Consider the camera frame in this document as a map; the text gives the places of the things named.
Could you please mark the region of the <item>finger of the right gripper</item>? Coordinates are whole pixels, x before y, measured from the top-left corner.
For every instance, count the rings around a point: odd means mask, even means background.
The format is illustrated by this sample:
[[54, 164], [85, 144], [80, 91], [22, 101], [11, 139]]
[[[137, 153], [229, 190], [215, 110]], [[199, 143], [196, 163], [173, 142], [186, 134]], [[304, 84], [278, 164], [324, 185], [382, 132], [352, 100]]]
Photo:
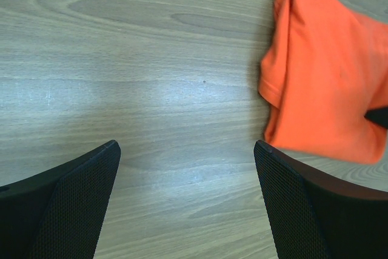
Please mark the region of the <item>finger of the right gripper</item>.
[[388, 129], [388, 107], [387, 106], [368, 110], [365, 114], [365, 118], [380, 127]]

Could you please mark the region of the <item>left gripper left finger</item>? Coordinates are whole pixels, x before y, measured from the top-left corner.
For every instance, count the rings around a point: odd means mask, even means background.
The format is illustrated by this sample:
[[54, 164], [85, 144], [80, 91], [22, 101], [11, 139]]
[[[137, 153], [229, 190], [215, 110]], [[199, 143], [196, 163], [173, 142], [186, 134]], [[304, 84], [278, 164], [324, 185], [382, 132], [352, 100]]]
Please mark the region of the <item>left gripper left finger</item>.
[[1, 186], [1, 258], [93, 258], [120, 157], [111, 140]]

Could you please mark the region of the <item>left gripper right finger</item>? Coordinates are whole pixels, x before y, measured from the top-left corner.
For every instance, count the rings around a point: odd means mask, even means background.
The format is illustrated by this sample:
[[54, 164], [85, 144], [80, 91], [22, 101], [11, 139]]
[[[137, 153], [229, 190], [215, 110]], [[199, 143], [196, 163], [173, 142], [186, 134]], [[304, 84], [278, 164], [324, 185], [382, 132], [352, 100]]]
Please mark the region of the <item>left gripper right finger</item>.
[[387, 192], [341, 180], [262, 140], [254, 156], [278, 258], [387, 258]]

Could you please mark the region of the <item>orange t shirt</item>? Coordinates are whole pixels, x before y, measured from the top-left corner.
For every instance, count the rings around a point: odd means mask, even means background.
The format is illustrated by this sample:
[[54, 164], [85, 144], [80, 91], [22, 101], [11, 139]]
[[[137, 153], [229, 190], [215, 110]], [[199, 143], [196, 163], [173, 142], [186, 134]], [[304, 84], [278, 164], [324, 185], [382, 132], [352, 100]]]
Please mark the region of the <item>orange t shirt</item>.
[[274, 0], [261, 61], [273, 147], [360, 164], [384, 155], [387, 130], [367, 111], [387, 106], [387, 24], [339, 0]]

